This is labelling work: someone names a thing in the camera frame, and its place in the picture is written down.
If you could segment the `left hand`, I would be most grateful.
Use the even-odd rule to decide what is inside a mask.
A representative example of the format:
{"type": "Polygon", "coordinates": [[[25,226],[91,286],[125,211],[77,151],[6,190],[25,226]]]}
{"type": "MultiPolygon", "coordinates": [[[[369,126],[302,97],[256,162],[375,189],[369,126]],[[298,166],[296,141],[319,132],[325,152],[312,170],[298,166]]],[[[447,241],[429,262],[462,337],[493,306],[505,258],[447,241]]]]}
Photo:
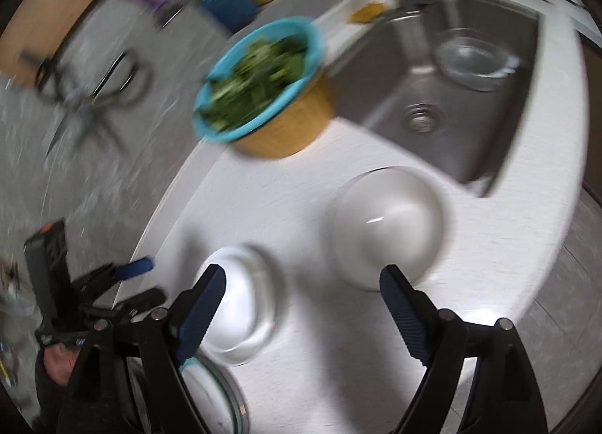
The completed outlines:
{"type": "Polygon", "coordinates": [[[43,364],[49,378],[57,385],[66,387],[79,355],[78,349],[67,349],[63,344],[46,347],[43,364]]]}

